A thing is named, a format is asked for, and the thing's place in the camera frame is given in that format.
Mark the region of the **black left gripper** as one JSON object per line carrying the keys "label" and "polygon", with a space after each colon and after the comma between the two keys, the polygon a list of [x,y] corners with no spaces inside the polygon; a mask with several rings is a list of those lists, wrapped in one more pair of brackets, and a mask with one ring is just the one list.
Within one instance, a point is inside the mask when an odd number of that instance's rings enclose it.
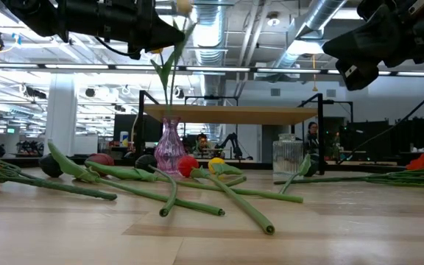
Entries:
{"label": "black left gripper", "polygon": [[173,46],[185,34],[153,15],[153,0],[57,0],[62,28],[108,40],[130,42],[130,58]]}

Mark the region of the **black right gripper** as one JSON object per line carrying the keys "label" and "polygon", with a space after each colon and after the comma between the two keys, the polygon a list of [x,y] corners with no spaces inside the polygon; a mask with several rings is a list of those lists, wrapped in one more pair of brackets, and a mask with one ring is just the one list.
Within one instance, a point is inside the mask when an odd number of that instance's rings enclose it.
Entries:
{"label": "black right gripper", "polygon": [[346,88],[366,88],[378,78],[378,64],[394,68],[406,60],[424,63],[424,0],[362,0],[364,25],[327,41],[322,50],[338,58]]}

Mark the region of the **cream artificial tulip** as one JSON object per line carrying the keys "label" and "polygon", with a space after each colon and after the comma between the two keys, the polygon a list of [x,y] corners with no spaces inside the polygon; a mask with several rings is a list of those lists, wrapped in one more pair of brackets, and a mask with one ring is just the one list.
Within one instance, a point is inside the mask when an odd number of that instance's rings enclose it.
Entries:
{"label": "cream artificial tulip", "polygon": [[169,93],[169,101],[166,103],[167,115],[172,114],[172,103],[174,93],[174,83],[176,77],[177,64],[182,56],[184,47],[186,46],[188,39],[190,38],[196,24],[191,20],[191,12],[193,10],[193,0],[177,0],[177,10],[179,13],[185,14],[185,20],[183,22],[182,33],[185,35],[182,41],[174,45],[174,51],[172,52],[169,61],[172,63],[172,80]]}

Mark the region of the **pink glass vase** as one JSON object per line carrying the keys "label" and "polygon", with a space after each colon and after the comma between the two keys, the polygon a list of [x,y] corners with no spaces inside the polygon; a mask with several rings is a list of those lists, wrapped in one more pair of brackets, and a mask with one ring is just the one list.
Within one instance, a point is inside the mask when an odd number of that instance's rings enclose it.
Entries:
{"label": "pink glass vase", "polygon": [[154,156],[158,168],[172,175],[179,175],[179,160],[186,156],[183,142],[177,131],[180,117],[164,116],[163,117],[163,134],[155,148]]}

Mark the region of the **red artificial tulip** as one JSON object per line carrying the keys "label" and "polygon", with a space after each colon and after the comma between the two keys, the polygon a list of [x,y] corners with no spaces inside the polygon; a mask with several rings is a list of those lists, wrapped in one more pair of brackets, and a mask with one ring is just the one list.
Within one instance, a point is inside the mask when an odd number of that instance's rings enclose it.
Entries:
{"label": "red artificial tulip", "polygon": [[234,201],[240,209],[243,210],[251,219],[258,224],[261,229],[265,232],[265,234],[273,235],[275,232],[274,225],[256,208],[254,208],[251,204],[248,203],[245,199],[240,197],[235,191],[233,191],[230,187],[226,186],[222,181],[218,179],[218,173],[220,173],[219,169],[215,169],[215,176],[212,176],[205,169],[199,166],[197,160],[190,156],[182,157],[178,162],[178,169],[180,173],[185,173],[186,177],[191,178],[204,178],[213,182],[221,191],[225,192],[229,198]]}

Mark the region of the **clear ribbed glass vase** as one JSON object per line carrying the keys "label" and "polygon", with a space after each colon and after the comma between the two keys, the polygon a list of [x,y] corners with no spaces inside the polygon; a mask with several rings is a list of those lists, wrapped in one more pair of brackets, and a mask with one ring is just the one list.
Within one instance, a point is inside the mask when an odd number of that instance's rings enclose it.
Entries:
{"label": "clear ribbed glass vase", "polygon": [[287,180],[298,172],[303,161],[303,141],[294,134],[284,133],[272,144],[272,178],[274,181]]}

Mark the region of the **orange artificial flower bunch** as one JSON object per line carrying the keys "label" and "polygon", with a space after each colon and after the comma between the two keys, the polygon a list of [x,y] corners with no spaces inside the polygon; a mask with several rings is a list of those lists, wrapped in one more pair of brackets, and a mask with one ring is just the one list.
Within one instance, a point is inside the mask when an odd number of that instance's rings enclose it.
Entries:
{"label": "orange artificial flower bunch", "polygon": [[23,173],[19,167],[0,160],[0,183],[5,182],[13,182],[29,186],[36,186],[40,188],[54,189],[58,191],[65,191],[72,194],[81,194],[89,197],[96,197],[110,201],[113,201],[117,198],[116,194],[109,194],[89,188],[66,185],[45,180],[39,177],[34,177],[30,174]]}

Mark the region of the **small wooden shelf stand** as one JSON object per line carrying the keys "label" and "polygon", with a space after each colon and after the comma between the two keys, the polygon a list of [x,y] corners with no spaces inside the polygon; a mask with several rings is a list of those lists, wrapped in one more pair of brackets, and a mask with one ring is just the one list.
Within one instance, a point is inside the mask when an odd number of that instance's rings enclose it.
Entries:
{"label": "small wooden shelf stand", "polygon": [[160,104],[146,91],[140,91],[137,118],[132,128],[135,157],[139,158],[144,153],[145,113],[158,121],[165,114],[172,113],[178,115],[183,123],[289,125],[291,131],[294,131],[296,124],[316,116],[319,124],[319,151],[324,152],[323,106],[334,103],[334,100],[324,99],[321,93],[316,93],[296,107],[198,106],[187,103],[168,106]]}

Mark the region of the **suspended linear light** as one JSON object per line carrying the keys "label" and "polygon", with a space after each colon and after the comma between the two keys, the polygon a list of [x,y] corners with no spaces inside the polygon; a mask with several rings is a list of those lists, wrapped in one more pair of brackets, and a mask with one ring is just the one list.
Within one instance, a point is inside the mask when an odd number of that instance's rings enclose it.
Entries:
{"label": "suspended linear light", "polygon": [[[33,71],[154,71],[152,65],[110,65],[110,64],[41,64],[41,63],[0,63],[0,69],[17,69]],[[321,74],[337,75],[336,69],[312,68],[257,68],[257,67],[225,67],[225,66],[177,66],[181,72],[199,73],[258,73],[258,74]],[[380,76],[390,77],[424,77],[424,71],[379,71]]]}

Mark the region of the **black monitor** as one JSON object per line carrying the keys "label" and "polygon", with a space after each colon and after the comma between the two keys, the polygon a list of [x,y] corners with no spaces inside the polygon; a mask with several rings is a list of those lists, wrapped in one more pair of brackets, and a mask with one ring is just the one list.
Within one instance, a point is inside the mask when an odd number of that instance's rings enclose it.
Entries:
{"label": "black monitor", "polygon": [[[113,140],[120,141],[121,132],[131,133],[133,123],[136,119],[135,114],[116,114],[114,118],[114,128],[113,128]],[[162,133],[163,125],[157,119],[148,116],[147,114],[143,115],[143,137],[145,142],[159,142]]]}

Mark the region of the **black cabinets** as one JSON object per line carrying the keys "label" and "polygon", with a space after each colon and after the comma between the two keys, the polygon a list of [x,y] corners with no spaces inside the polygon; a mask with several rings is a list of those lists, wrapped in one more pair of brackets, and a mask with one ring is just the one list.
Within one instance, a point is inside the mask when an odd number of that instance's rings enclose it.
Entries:
{"label": "black cabinets", "polygon": [[424,118],[402,121],[353,122],[339,128],[341,156],[365,162],[405,165],[424,153]]}

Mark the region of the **person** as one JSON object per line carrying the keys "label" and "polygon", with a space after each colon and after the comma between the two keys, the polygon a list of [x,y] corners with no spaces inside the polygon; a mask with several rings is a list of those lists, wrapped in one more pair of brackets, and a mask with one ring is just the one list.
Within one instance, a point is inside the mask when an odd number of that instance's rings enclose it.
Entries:
{"label": "person", "polygon": [[318,124],[314,121],[308,124],[305,137],[305,150],[309,154],[319,154]]}
{"label": "person", "polygon": [[204,133],[200,133],[196,138],[196,143],[193,148],[193,152],[202,154],[204,152],[208,152],[210,148],[211,143],[209,142],[207,135]]}

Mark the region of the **maroon artificial tulip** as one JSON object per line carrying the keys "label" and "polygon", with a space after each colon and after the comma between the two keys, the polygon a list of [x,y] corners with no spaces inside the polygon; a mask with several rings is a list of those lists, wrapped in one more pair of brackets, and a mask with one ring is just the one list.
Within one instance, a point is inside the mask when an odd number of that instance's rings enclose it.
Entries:
{"label": "maroon artificial tulip", "polygon": [[[156,182],[161,181],[168,183],[169,178],[166,173],[161,173],[158,169],[155,168],[156,160],[152,155],[146,156],[146,164],[141,164],[139,169],[131,168],[125,169],[119,166],[114,166],[114,160],[106,154],[93,154],[85,161],[85,166],[88,169],[92,169],[95,172],[99,173],[101,176],[110,175],[120,180],[137,180],[144,182]],[[244,183],[247,178],[244,175],[239,175],[237,178],[229,181],[220,183],[231,188],[235,193],[240,195],[250,195],[250,196],[259,196],[268,199],[277,199],[288,202],[303,203],[302,197],[295,197],[285,194],[276,194],[271,191],[256,191],[256,190],[247,190],[234,188],[235,185]]]}

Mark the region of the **silver ventilation duct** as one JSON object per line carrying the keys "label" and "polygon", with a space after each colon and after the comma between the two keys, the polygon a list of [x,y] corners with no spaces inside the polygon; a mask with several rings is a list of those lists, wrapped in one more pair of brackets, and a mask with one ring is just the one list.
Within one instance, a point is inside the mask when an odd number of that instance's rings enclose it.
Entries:
{"label": "silver ventilation duct", "polygon": [[308,11],[293,18],[286,33],[289,45],[273,63],[273,68],[291,68],[300,55],[320,49],[325,26],[347,0],[312,0]]}
{"label": "silver ventilation duct", "polygon": [[221,0],[198,0],[192,18],[197,25],[193,44],[199,66],[216,67],[225,64],[226,7]]}

